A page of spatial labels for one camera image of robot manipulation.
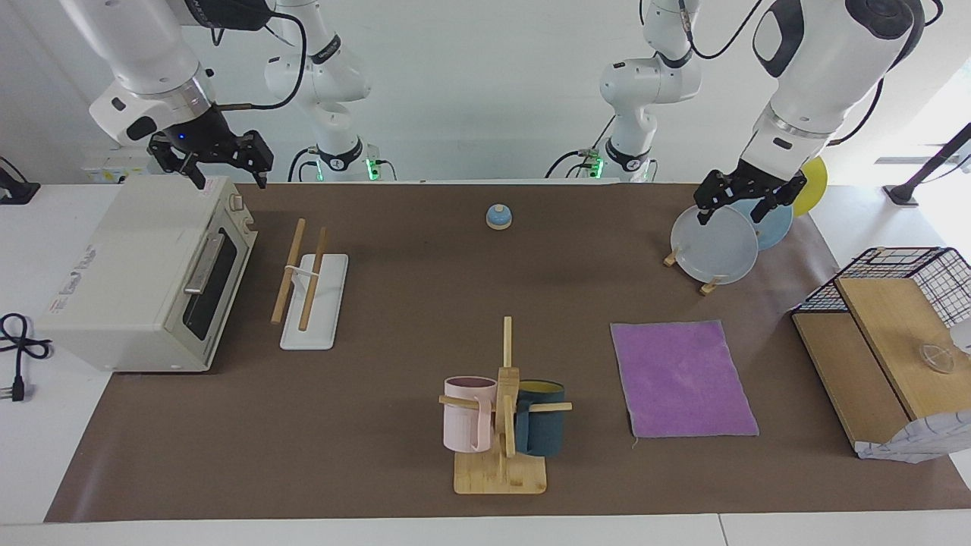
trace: white wall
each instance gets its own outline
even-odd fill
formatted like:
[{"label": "white wall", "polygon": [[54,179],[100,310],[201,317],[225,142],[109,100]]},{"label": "white wall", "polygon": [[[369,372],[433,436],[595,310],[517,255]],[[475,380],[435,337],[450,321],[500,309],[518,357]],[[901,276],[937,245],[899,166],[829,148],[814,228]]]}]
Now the white wall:
[{"label": "white wall", "polygon": [[[634,0],[324,4],[346,47],[372,74],[372,95],[350,105],[359,130],[406,179],[542,176],[561,153],[592,144],[610,117],[597,88],[603,67],[652,53]],[[750,0],[705,3],[699,48],[719,47],[750,6]],[[108,85],[110,72],[55,0],[0,0],[0,20],[0,153],[42,182],[75,182],[80,147],[110,146],[85,107]],[[882,139],[892,138],[971,56],[961,28],[967,20],[971,2],[948,4],[918,52],[888,78],[870,126],[827,152],[834,178],[872,162]],[[657,107],[659,179],[700,180],[711,168],[734,167],[775,89],[752,54],[752,31],[725,56],[702,61],[699,96]],[[215,49],[208,30],[184,34],[204,66],[217,71],[220,101],[274,100],[263,84],[263,65],[286,52],[285,45],[266,32],[227,32]],[[292,155],[313,142],[296,108],[227,117],[238,133],[256,128],[266,138],[277,155],[271,180],[285,178]]]}]

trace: oven knob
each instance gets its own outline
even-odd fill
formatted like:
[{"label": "oven knob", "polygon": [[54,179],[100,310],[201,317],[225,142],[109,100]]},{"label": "oven knob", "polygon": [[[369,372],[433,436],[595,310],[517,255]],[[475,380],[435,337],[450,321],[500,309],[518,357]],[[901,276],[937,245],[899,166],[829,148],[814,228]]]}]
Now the oven knob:
[{"label": "oven knob", "polygon": [[233,193],[229,196],[229,210],[238,213],[244,209],[243,196],[239,193]]}]

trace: oven handle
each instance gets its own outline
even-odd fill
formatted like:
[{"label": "oven handle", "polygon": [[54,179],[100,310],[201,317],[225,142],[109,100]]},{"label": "oven handle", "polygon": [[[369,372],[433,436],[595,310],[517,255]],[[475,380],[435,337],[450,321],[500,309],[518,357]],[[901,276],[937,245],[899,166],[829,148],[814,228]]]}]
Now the oven handle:
[{"label": "oven handle", "polygon": [[184,293],[198,295],[206,289],[206,283],[209,282],[209,276],[213,274],[216,258],[219,257],[219,251],[222,250],[222,244],[225,240],[226,236],[222,233],[217,233],[206,240],[202,255],[199,256],[199,261],[195,264],[195,270],[188,278],[188,283],[185,283]]}]

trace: oven door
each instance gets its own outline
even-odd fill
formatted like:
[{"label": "oven door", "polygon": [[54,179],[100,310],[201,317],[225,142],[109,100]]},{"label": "oven door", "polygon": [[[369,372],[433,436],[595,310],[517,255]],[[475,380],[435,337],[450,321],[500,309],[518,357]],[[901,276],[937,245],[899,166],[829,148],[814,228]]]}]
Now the oven door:
[{"label": "oven door", "polygon": [[184,370],[209,368],[249,254],[247,240],[229,214],[217,208],[165,324],[165,329],[199,359]]}]

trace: dark green mug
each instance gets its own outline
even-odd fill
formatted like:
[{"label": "dark green mug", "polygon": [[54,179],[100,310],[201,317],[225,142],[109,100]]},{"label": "dark green mug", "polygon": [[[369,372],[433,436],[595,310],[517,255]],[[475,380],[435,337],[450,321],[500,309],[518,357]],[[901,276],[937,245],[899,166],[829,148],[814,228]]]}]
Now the dark green mug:
[{"label": "dark green mug", "polygon": [[536,457],[552,457],[563,447],[561,411],[529,413],[533,404],[566,401],[566,390],[559,383],[544,380],[519,382],[516,401],[516,451]]}]

